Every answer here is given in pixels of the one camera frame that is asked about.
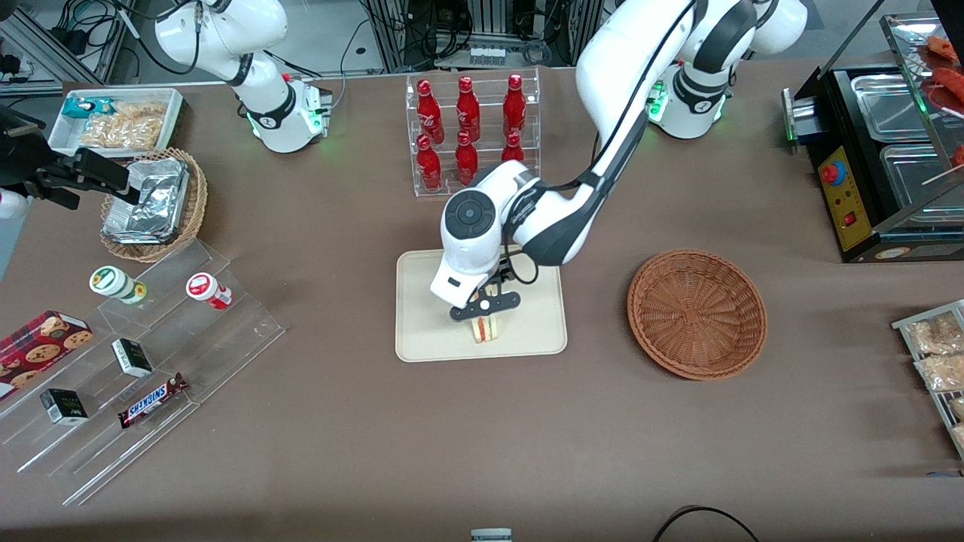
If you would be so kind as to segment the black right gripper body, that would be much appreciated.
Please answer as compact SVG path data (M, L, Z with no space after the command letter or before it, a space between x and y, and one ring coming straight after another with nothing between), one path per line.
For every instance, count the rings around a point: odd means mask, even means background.
M77 210L80 197L72 192L78 178L75 166L79 154L45 154L38 158L38 165L30 178L30 196L48 200L68 210Z

